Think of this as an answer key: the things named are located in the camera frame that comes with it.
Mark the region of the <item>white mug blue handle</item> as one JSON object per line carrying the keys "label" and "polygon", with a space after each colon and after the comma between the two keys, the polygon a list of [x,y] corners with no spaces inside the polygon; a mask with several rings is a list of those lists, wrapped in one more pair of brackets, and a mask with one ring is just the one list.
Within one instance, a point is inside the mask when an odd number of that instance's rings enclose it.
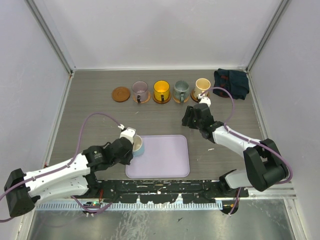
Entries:
{"label": "white mug blue handle", "polygon": [[133,137],[133,149],[132,149],[132,154],[133,157],[139,157],[143,155],[145,152],[145,147],[144,147],[144,142],[143,139],[139,135],[135,135]]}

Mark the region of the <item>grey ceramic mug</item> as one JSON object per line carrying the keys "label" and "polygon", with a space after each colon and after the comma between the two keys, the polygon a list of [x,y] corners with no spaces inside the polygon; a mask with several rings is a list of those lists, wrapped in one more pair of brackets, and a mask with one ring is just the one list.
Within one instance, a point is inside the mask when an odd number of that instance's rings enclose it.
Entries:
{"label": "grey ceramic mug", "polygon": [[179,99],[181,102],[184,101],[190,95],[190,86],[187,82],[179,80],[175,83],[173,92],[173,97]]}

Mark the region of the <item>yellow glass mug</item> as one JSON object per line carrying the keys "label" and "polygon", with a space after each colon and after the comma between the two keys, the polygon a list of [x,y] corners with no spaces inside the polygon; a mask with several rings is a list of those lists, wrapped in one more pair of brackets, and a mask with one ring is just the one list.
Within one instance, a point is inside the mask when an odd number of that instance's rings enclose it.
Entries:
{"label": "yellow glass mug", "polygon": [[159,101],[165,101],[170,96],[170,84],[159,80],[153,85],[153,95]]}

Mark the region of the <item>purple glass cup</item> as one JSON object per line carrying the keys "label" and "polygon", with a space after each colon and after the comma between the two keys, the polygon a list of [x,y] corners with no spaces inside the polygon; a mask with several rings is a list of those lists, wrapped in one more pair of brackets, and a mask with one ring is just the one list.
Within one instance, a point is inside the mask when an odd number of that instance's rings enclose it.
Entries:
{"label": "purple glass cup", "polygon": [[134,99],[138,103],[145,102],[149,97],[148,84],[144,81],[136,81],[132,85]]}

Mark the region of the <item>lilac plastic tray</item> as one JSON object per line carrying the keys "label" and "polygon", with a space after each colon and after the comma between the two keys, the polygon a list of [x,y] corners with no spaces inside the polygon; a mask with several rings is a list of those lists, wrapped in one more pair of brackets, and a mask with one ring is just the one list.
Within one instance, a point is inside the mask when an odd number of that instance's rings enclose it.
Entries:
{"label": "lilac plastic tray", "polygon": [[144,153],[125,167],[130,179],[184,178],[190,173],[188,142],[185,136],[144,135]]}

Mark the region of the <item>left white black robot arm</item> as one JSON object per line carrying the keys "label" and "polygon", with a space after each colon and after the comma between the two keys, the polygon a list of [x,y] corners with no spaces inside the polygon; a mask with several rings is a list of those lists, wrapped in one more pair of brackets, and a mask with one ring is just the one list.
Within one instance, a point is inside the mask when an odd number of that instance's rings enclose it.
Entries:
{"label": "left white black robot arm", "polygon": [[125,137],[104,146],[91,146],[74,159],[36,171],[13,170],[4,185],[9,216],[22,216],[37,204],[74,196],[95,198],[102,184],[95,175],[115,164],[128,165],[133,159],[133,142]]}

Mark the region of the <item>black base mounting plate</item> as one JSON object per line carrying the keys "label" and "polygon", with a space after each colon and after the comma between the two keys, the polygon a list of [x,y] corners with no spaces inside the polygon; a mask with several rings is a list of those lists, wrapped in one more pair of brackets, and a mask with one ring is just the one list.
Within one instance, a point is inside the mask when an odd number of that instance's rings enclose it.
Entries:
{"label": "black base mounting plate", "polygon": [[217,198],[235,198],[237,190],[223,192],[213,180],[102,180],[81,199],[101,198],[105,203],[147,204],[174,203],[182,197],[183,204],[215,203]]}

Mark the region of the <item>dark wooden coaster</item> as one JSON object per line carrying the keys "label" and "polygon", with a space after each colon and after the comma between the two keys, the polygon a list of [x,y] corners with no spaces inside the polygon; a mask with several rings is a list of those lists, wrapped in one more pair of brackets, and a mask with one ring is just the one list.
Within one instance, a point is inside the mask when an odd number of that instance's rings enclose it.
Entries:
{"label": "dark wooden coaster", "polygon": [[164,100],[164,101],[157,100],[154,95],[152,96],[152,99],[153,99],[157,104],[163,105],[163,104],[168,103],[168,102],[171,100],[171,96],[169,96],[168,99],[166,99],[166,100]]}
{"label": "dark wooden coaster", "polygon": [[111,96],[114,101],[122,103],[130,98],[131,92],[127,87],[119,86],[112,91]]}
{"label": "dark wooden coaster", "polygon": [[195,88],[191,91],[190,96],[192,98],[192,100],[196,103],[199,103],[200,100],[198,99],[198,95],[201,95],[203,93],[202,90],[197,91]]}

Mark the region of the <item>woven rattan coaster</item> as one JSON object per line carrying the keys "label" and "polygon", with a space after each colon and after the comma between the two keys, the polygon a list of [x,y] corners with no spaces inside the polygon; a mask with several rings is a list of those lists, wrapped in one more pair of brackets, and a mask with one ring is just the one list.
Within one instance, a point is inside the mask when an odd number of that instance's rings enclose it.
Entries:
{"label": "woven rattan coaster", "polygon": [[148,96],[147,96],[147,99],[145,101],[138,101],[137,98],[134,95],[132,96],[132,99],[133,99],[134,102],[136,102],[138,104],[145,104],[151,99],[151,93],[148,92]]}
{"label": "woven rattan coaster", "polygon": [[186,103],[189,99],[190,97],[188,96],[186,99],[184,99],[184,101],[180,101],[179,99],[173,97],[173,100],[178,104]]}

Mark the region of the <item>dark blue folded cloth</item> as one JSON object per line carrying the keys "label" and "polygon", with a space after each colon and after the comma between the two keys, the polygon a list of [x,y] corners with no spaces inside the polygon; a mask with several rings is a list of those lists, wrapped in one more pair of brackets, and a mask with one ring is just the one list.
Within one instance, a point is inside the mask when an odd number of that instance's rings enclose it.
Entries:
{"label": "dark blue folded cloth", "polygon": [[225,89],[235,100],[245,100],[250,92],[249,79],[243,71],[219,68],[213,76],[214,87]]}

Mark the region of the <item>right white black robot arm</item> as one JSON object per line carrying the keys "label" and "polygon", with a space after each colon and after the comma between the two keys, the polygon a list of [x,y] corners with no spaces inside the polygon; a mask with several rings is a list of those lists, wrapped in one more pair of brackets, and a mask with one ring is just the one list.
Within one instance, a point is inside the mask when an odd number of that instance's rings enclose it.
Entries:
{"label": "right white black robot arm", "polygon": [[242,187],[253,187],[263,192],[292,179],[292,170],[273,140],[249,138],[233,131],[225,123],[214,120],[206,103],[188,106],[181,122],[183,126],[199,130],[204,139],[243,158],[245,169],[234,169],[219,177],[219,191],[223,196],[231,197]]}

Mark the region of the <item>cream yellow mug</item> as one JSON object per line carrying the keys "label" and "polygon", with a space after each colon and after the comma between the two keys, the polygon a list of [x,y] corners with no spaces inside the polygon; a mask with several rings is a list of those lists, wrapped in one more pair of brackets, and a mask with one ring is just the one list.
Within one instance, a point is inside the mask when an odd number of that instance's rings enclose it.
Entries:
{"label": "cream yellow mug", "polygon": [[193,91],[194,97],[197,99],[199,94],[203,94],[211,87],[211,82],[206,78],[199,78],[195,82],[195,88]]}

